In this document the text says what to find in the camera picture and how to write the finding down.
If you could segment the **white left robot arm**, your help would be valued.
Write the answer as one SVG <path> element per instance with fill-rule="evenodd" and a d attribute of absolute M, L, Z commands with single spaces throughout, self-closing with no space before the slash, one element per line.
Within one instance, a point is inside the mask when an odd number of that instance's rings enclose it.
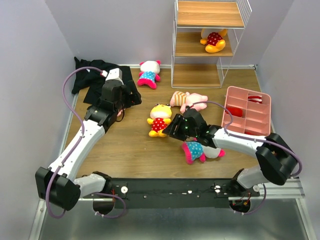
<path fill-rule="evenodd" d="M 110 194 L 108 175 L 94 172 L 78 178 L 77 173 L 94 145 L 117 122 L 120 111 L 141 104 L 141 94 L 133 80 L 106 80 L 101 96 L 88 107 L 81 127 L 61 155 L 49 167 L 35 173 L 38 195 L 46 205 L 71 210 L 78 200 L 90 194 L 104 198 Z"/>

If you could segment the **large yellow plush toy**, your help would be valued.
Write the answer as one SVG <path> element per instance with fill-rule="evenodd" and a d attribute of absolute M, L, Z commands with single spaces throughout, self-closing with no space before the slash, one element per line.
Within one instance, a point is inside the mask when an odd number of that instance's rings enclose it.
<path fill-rule="evenodd" d="M 203 28 L 200 33 L 200 43 L 205 46 L 207 53 L 220 52 L 226 46 L 224 37 L 227 35 L 227 32 L 226 28 Z"/>

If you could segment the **small yellow plush toy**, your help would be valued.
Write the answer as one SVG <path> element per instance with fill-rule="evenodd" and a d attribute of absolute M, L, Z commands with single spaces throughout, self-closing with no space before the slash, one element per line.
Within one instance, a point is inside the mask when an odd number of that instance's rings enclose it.
<path fill-rule="evenodd" d="M 150 137 L 166 137 L 164 130 L 171 123 L 172 110 L 169 104 L 156 104 L 150 111 L 147 123 L 151 126 Z"/>

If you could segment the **white plush blue dress front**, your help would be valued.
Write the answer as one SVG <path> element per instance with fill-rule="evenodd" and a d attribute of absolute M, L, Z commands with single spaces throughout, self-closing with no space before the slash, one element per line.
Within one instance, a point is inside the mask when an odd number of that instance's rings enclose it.
<path fill-rule="evenodd" d="M 225 151 L 222 148 L 213 148 L 204 146 L 198 141 L 185 141 L 182 146 L 185 154 L 186 162 L 191 165 L 196 159 L 204 163 L 207 159 L 216 159 L 225 156 Z"/>

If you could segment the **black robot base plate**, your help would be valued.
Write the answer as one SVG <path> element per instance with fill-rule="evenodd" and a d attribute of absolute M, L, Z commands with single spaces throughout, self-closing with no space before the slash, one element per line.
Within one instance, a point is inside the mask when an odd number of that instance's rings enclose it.
<path fill-rule="evenodd" d="M 258 197 L 259 192 L 233 191 L 230 178 L 112 178 L 108 193 L 128 209 L 228 208 L 230 198 Z"/>

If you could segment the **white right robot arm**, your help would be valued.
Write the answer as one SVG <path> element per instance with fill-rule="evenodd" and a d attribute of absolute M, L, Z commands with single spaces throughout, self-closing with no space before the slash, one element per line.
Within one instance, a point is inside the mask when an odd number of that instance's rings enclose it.
<path fill-rule="evenodd" d="M 195 138 L 211 149 L 229 149 L 255 157 L 257 166 L 240 169 L 226 185 L 227 192 L 233 196 L 241 196 L 259 184 L 273 183 L 282 186 L 287 179 L 296 176 L 293 172 L 295 167 L 302 165 L 278 134 L 254 136 L 236 133 L 225 127 L 207 124 L 195 109 L 176 114 L 163 132 L 180 141 Z"/>

